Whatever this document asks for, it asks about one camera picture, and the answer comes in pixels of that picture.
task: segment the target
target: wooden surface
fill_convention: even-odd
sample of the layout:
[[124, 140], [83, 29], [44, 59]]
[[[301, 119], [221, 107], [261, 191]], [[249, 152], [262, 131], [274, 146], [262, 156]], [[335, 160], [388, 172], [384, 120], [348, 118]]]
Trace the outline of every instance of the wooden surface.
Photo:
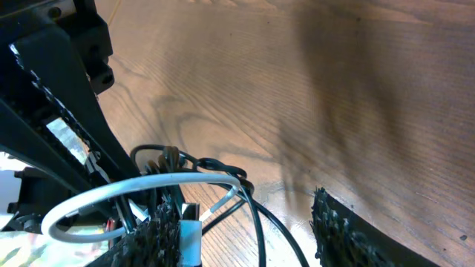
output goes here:
[[[474, 0], [98, 6], [114, 14], [116, 77], [99, 101], [126, 150], [172, 144], [244, 168], [311, 266], [316, 186], [442, 266], [475, 263]], [[224, 194], [184, 191], [204, 207]], [[256, 266], [250, 218], [206, 235], [204, 266]], [[269, 266], [296, 266], [263, 224]]]

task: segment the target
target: wood grain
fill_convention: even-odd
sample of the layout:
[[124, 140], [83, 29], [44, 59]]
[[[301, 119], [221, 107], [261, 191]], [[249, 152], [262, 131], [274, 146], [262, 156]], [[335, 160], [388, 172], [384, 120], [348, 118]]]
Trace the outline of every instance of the wood grain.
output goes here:
[[[311, 266], [316, 186], [441, 266], [471, 266], [473, 14], [472, 0], [122, 0], [99, 101], [128, 151], [172, 144], [246, 169]], [[184, 191], [204, 207], [224, 194]], [[263, 222], [268, 265], [296, 266]], [[205, 266], [257, 258], [248, 208], [203, 239]]]

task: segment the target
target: wooden table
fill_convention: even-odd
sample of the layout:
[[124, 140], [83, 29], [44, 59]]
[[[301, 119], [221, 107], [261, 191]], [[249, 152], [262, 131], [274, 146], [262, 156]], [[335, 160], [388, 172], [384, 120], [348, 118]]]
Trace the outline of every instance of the wooden table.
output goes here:
[[[474, 0], [97, 2], [116, 77], [99, 101], [127, 151], [244, 168], [311, 266], [317, 186], [442, 266], [475, 263]], [[184, 192], [203, 208], [224, 194]], [[263, 226], [268, 265], [296, 266]], [[203, 239], [204, 266], [257, 258], [247, 207]]]

